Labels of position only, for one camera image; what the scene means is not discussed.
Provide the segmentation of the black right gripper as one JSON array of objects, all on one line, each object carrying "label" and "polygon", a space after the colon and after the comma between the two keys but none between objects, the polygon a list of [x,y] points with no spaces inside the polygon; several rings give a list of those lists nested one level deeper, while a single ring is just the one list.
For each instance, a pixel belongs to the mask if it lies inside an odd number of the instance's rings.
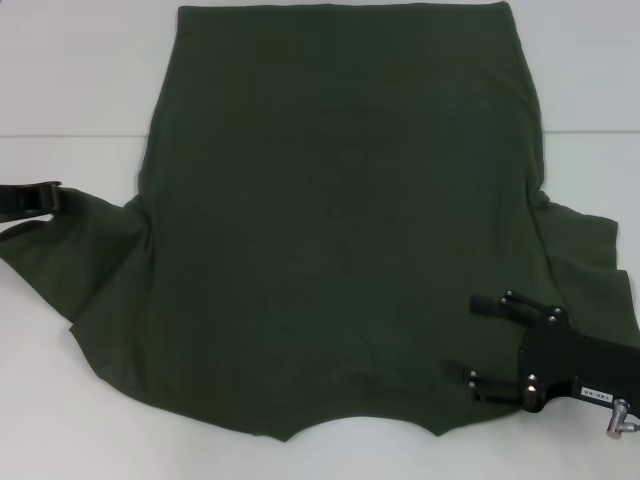
[{"label": "black right gripper", "polygon": [[522,405],[525,411],[538,413],[560,397],[607,408],[622,400],[630,415],[639,413],[638,348],[583,335],[569,324],[563,307],[513,290],[497,299],[472,295],[469,311],[525,327],[518,351],[518,384],[458,361],[442,361],[443,375],[463,384],[472,401]]}]

